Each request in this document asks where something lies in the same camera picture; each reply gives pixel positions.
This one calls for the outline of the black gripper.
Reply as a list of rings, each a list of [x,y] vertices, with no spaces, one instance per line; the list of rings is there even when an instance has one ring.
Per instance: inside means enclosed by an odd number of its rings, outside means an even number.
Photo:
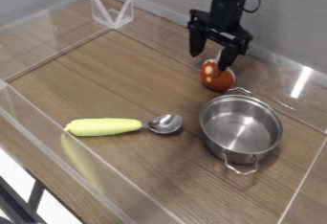
[[[243,55],[253,41],[253,35],[242,27],[241,19],[246,0],[214,0],[210,11],[190,10],[190,51],[193,57],[203,52],[206,41],[211,39],[223,45],[219,68],[225,71],[237,57]]]

